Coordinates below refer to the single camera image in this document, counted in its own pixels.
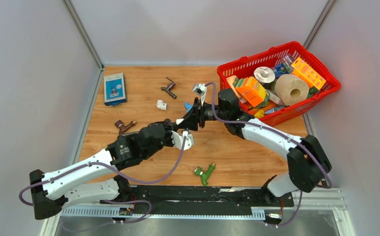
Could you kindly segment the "aluminium frame rail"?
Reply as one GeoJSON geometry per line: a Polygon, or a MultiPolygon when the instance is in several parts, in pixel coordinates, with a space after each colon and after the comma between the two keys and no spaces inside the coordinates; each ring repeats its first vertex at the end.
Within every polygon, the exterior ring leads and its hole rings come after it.
{"type": "Polygon", "coordinates": [[[136,205],[88,203],[44,221],[42,236],[353,236],[338,188],[259,201],[257,187],[132,187],[136,205]]]}

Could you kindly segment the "brown toilet paper roll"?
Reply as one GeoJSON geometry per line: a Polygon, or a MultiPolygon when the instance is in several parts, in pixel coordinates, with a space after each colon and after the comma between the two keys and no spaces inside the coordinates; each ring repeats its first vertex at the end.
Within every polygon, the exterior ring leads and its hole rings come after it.
{"type": "Polygon", "coordinates": [[[295,105],[307,99],[308,84],[296,75],[284,74],[275,84],[275,93],[287,105],[295,105]]]}

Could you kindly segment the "yellow packet in basket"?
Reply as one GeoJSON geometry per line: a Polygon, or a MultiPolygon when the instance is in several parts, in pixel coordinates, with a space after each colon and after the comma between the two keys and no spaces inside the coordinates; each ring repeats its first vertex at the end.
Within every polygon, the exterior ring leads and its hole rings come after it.
{"type": "Polygon", "coordinates": [[[265,116],[265,111],[264,110],[259,110],[254,114],[255,118],[261,119],[265,116]]]}

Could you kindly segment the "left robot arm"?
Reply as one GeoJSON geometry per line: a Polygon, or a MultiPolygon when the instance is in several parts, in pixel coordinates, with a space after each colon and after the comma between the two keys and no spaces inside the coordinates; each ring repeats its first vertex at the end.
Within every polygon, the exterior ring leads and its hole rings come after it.
{"type": "Polygon", "coordinates": [[[53,172],[34,170],[29,174],[34,217],[43,220],[63,209],[92,201],[130,201],[131,180],[122,170],[137,166],[164,147],[181,150],[191,145],[183,119],[154,122],[138,132],[121,134],[106,148],[76,164],[53,172]]]}

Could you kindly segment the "green plastic faucet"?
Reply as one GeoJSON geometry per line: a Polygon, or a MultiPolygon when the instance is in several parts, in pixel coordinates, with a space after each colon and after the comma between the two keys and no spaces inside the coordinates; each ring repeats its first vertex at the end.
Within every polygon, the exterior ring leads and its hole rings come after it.
{"type": "Polygon", "coordinates": [[[194,170],[194,175],[199,176],[201,178],[201,182],[203,186],[208,186],[208,179],[210,178],[212,172],[215,170],[215,163],[211,163],[207,170],[203,170],[201,167],[197,167],[194,170]]]}

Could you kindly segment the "dark grey metal faucet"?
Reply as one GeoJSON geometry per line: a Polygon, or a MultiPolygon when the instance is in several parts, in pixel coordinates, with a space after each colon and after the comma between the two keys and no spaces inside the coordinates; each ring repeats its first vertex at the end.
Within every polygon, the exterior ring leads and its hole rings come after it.
{"type": "Polygon", "coordinates": [[[161,87],[160,89],[162,91],[165,91],[173,99],[176,99],[177,96],[172,92],[172,89],[174,88],[174,86],[176,85],[176,83],[173,80],[171,80],[170,78],[168,78],[168,77],[166,79],[169,80],[170,83],[166,87],[161,87]]]}

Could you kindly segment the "white pvc elbow fitting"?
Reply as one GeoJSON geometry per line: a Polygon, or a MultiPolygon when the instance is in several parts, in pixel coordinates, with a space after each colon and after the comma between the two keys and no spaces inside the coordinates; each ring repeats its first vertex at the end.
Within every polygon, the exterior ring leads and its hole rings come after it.
{"type": "Polygon", "coordinates": [[[166,102],[164,102],[163,100],[157,100],[156,108],[161,110],[161,111],[167,111],[168,110],[168,104],[166,102]]]}

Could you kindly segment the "blue white faucet box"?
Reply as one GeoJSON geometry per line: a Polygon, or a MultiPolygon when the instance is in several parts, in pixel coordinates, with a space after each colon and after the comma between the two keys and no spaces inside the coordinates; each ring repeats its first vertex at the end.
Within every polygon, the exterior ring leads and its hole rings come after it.
{"type": "Polygon", "coordinates": [[[104,76],[103,85],[104,104],[106,106],[116,106],[127,102],[123,73],[104,76]]]}

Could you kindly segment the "blue plastic faucet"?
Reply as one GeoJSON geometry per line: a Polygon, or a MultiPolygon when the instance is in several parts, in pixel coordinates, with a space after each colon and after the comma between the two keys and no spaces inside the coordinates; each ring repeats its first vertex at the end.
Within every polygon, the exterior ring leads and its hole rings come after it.
{"type": "Polygon", "coordinates": [[[186,112],[189,112],[189,111],[192,109],[193,104],[190,104],[190,103],[188,103],[188,102],[185,102],[185,103],[184,103],[184,107],[185,107],[185,109],[186,109],[186,112]]]}

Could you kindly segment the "white pvc elbow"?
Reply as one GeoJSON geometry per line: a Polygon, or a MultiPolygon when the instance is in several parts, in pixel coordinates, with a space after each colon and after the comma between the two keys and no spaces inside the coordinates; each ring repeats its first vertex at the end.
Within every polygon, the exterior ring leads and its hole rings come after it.
{"type": "Polygon", "coordinates": [[[180,118],[180,119],[177,119],[177,120],[176,120],[177,125],[179,125],[179,124],[182,123],[182,122],[183,122],[183,118],[180,118]]]}

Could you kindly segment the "silver foil tape roll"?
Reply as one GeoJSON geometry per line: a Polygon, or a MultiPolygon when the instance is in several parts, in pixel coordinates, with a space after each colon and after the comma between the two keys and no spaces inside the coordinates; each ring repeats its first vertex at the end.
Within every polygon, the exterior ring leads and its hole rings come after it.
{"type": "Polygon", "coordinates": [[[270,67],[260,66],[254,70],[254,77],[260,83],[269,84],[275,80],[275,73],[270,67]]]}

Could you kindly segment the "long orange product box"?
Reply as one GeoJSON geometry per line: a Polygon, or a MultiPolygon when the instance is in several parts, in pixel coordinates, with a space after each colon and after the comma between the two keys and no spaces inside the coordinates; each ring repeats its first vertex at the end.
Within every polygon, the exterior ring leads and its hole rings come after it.
{"type": "Polygon", "coordinates": [[[321,90],[326,83],[326,80],[300,57],[293,61],[291,67],[292,74],[305,81],[310,89],[321,90]]]}

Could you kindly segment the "blue packet in basket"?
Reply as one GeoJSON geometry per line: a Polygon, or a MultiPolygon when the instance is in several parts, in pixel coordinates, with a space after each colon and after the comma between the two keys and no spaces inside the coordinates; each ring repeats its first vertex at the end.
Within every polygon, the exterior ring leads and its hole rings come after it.
{"type": "Polygon", "coordinates": [[[276,79],[279,78],[280,76],[284,75],[284,74],[290,74],[290,70],[287,69],[286,65],[283,63],[275,65],[271,69],[272,69],[276,79]]]}

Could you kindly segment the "white packet in basket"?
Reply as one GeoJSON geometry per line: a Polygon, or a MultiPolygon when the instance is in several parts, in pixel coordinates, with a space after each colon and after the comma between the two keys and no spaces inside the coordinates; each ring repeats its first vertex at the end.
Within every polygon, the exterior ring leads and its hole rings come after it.
{"type": "Polygon", "coordinates": [[[267,89],[267,93],[269,94],[269,99],[277,105],[284,105],[282,99],[273,91],[267,89]]]}

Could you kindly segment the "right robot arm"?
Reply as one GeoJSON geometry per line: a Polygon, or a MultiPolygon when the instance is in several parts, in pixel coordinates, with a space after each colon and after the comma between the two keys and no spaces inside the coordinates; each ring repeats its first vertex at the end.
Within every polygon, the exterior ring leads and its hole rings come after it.
{"type": "Polygon", "coordinates": [[[232,135],[258,143],[286,158],[288,171],[271,177],[263,186],[262,200],[269,206],[276,205],[289,192],[310,193],[321,180],[328,178],[332,166],[315,136],[302,138],[263,123],[240,108],[239,99],[230,88],[219,91],[217,104],[195,99],[192,108],[176,123],[180,129],[196,131],[210,120],[223,122],[232,135]]]}

